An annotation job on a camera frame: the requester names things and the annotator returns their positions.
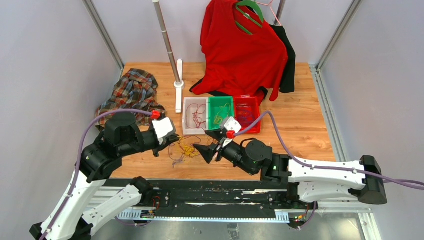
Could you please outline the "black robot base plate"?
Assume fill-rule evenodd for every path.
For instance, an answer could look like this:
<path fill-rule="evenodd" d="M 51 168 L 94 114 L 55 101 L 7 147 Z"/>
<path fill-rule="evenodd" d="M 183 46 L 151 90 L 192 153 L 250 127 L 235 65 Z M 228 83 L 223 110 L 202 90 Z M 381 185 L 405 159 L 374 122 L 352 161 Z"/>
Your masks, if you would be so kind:
<path fill-rule="evenodd" d="M 311 213 L 316 208 L 299 200 L 292 183 L 152 179 L 149 184 L 136 207 L 157 217 L 268 219 L 276 210 Z"/>

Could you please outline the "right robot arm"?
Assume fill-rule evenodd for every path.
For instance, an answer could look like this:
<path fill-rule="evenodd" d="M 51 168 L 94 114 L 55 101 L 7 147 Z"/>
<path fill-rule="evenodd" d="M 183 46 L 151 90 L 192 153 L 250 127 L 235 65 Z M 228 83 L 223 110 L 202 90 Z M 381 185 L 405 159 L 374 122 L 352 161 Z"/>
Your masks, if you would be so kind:
<path fill-rule="evenodd" d="M 220 130 L 209 130 L 207 135 L 217 142 L 193 145 L 207 164 L 226 159 L 249 175 L 259 174 L 262 182 L 286 186 L 285 200 L 291 208 L 338 198 L 356 198 L 368 205 L 388 202 L 380 178 L 382 171 L 373 156 L 347 162 L 293 158 L 275 153 L 271 146 L 256 138 L 246 139 L 244 145 L 225 139 Z"/>

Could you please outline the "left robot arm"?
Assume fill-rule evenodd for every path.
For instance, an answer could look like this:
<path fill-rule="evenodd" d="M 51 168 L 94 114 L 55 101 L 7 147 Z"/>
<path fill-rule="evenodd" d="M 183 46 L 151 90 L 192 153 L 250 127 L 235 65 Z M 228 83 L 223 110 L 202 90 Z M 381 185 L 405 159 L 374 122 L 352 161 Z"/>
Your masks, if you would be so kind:
<path fill-rule="evenodd" d="M 153 186 L 139 176 L 119 193 L 102 204 L 87 210 L 88 204 L 113 172 L 122 166 L 123 158 L 151 151 L 160 151 L 178 140 L 173 121 L 158 111 L 144 112 L 152 121 L 141 131 L 136 123 L 136 109 L 112 110 L 101 115 L 107 118 L 104 130 L 95 141 L 79 145 L 71 181 L 57 206 L 43 222 L 30 228 L 36 240 L 90 240 L 105 224 L 129 207 L 149 206 Z"/>

